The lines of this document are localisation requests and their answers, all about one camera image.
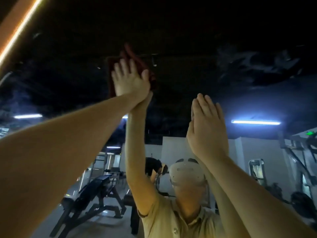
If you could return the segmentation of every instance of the gym floor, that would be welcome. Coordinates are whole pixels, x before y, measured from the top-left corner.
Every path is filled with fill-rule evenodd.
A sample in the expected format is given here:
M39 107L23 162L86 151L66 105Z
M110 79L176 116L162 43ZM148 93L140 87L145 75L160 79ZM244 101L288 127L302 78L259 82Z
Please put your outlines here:
M118 187L117 190L121 198L127 193L128 186L126 187ZM105 204L108 205L118 205L117 200L114 198L106 198L104 199ZM63 213L62 206L58 206L47 218L42 222L42 224L36 229L34 234L30 238L49 238L50 232L56 225L58 219ZM127 210L122 219L112 218L114 216L114 212L112 211L104 211L99 214L99 216L95 216L89 221L79 225L78 227L71 230L67 236L67 238L104 238L104 237L116 237L116 238L134 238L131 234L130 228L130 216L131 216L131 207L127 206ZM62 226L60 232L55 236L58 238L64 226Z

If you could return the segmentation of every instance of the dark ceiling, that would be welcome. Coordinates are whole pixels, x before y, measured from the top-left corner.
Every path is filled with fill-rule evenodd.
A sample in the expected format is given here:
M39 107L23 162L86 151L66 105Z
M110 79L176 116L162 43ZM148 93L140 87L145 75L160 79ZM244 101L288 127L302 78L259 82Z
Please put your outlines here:
M0 20L13 3L1 6ZM51 118L107 99L105 58L128 41L147 55L158 81L146 143L184 137L198 92L222 104L229 138L275 139L278 130L316 127L313 7L306 0L44 0L7 67L0 125L19 128L29 123L10 116ZM282 124L233 125L232 119ZM124 128L123 121L110 144L124 142Z

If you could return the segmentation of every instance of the weight bench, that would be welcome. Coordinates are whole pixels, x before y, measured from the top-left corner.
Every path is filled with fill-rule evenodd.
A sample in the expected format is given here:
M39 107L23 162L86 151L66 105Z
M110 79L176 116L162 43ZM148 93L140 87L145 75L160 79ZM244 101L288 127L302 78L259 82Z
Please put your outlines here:
M64 197L61 201L64 213L53 228L50 237L55 237L61 226L65 224L65 228L58 236L58 238L65 238L73 228L86 222L104 210L114 211L114 218L121 219L126 211L126 207L120 199L116 188L110 185L110 177L111 175L104 175L95 178L81 189L79 197L75 200ZM99 199L99 204L93 204L84 216L79 217L96 196ZM118 201L121 210L118 206L104 205L103 199L107 197L115 198Z

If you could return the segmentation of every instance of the vr headset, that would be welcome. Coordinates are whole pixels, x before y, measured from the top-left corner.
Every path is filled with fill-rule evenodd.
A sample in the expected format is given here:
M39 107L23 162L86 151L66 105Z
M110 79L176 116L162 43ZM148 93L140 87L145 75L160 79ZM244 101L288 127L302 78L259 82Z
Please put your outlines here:
M170 170L170 181L173 186L182 186L187 182L192 182L195 186L205 185L205 175L195 159L177 160L172 164Z

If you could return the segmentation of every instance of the forearm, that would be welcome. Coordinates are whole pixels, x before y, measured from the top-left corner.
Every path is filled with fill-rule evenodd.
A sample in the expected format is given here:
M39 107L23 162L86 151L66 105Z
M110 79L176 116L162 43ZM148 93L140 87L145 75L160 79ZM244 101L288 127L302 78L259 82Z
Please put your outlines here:
M279 200L237 167L229 157L204 160L252 238L317 236Z
M136 104L132 95L116 97L2 138L0 190L14 194L9 200L0 198L7 204L1 206L6 216L2 231L11 237L28 237ZM5 229L20 221L14 233Z
M210 189L215 196L220 218L227 238L248 238L250 237L247 229L245 228L241 218L239 217L236 209L232 205L228 196L220 187L215 177L208 170L206 165L196 157L200 166L202 167Z
M125 168L128 182L145 176L145 116L146 113L129 113L125 136Z

